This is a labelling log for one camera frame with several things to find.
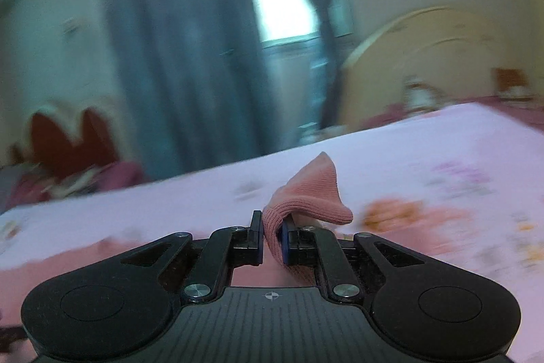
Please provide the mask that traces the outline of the pink knit sweater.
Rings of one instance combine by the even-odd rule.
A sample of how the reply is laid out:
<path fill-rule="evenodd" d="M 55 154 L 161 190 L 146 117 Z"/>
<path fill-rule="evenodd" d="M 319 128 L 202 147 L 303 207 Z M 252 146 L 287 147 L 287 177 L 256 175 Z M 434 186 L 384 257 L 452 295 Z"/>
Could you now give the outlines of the pink knit sweater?
<path fill-rule="evenodd" d="M 323 222 L 338 226 L 353 221 L 352 211 L 340 198 L 336 166 L 327 153 L 320 153 L 278 188 L 263 212 L 264 236 L 272 257 L 284 273 L 282 281 L 290 287 L 313 285 L 310 268 L 290 269 L 283 263 L 277 232 L 289 215 L 301 216 L 304 225 L 316 227 Z"/>

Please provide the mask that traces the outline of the magenta clothes pile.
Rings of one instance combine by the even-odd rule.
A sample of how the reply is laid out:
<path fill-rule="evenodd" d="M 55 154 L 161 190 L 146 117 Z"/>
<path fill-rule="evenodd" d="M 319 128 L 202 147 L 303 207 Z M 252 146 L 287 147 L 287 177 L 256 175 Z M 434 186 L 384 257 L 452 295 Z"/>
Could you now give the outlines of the magenta clothes pile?
<path fill-rule="evenodd" d="M 1 169 L 1 210 L 130 188 L 145 182 L 132 161 L 90 167 L 58 179 L 39 165 L 23 163 Z"/>

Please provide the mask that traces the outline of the floral pink bed sheet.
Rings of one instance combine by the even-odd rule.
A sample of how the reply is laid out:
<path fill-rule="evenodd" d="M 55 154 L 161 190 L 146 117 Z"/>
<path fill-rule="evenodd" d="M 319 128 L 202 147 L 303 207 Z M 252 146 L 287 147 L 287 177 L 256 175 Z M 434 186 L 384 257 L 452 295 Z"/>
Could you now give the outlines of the floral pink bed sheet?
<path fill-rule="evenodd" d="M 494 279 L 522 324 L 510 351 L 543 358 L 543 133 L 479 104 L 166 181 L 17 207 L 1 217 L 1 322 L 49 277 L 176 231 L 206 238 L 263 210 L 340 238 L 369 230 Z"/>

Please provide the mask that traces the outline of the embroidered pillow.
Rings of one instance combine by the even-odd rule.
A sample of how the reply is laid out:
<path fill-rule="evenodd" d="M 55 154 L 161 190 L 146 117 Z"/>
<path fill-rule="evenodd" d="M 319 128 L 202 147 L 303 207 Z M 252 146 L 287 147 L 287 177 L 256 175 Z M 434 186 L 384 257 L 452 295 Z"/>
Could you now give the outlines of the embroidered pillow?
<path fill-rule="evenodd" d="M 426 84 L 419 77 L 406 77 L 403 86 L 403 103 L 405 111 L 429 112 L 439 108 L 437 90 Z"/>

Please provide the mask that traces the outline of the blue curtain left panel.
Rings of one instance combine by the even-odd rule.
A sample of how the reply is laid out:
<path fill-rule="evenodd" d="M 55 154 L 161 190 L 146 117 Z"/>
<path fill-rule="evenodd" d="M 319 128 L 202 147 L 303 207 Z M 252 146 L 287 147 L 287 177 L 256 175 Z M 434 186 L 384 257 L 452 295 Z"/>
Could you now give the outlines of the blue curtain left panel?
<path fill-rule="evenodd" d="M 253 0 L 104 0 L 145 172 L 264 156 L 276 113 Z"/>

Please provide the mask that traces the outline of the red and white chair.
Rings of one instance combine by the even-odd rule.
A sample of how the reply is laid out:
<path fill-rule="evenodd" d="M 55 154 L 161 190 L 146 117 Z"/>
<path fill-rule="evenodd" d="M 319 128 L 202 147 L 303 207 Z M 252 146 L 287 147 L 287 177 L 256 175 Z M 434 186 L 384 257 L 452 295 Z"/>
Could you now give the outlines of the red and white chair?
<path fill-rule="evenodd" d="M 66 111 L 49 104 L 27 120 L 30 160 L 58 181 L 122 160 L 114 121 L 96 105 Z"/>

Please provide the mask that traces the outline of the cream wooden headboard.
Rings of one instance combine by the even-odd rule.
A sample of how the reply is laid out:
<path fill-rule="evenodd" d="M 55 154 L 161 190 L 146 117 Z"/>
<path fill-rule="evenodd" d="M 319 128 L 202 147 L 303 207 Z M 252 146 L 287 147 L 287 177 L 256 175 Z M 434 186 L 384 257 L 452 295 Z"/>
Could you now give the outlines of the cream wooden headboard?
<path fill-rule="evenodd" d="M 451 99 L 489 96 L 492 70 L 520 65 L 514 43 L 495 21 L 450 6 L 406 14 L 377 30 L 343 65 L 338 123 L 360 123 L 403 99 L 408 77 Z"/>

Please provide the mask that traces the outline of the orange pillow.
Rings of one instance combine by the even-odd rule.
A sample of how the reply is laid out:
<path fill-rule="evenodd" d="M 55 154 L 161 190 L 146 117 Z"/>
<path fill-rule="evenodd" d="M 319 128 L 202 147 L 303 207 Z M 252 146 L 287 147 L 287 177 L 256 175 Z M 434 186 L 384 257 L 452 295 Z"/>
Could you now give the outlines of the orange pillow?
<path fill-rule="evenodd" d="M 502 99 L 526 100 L 532 98 L 527 77 L 520 69 L 494 68 L 496 94 Z"/>

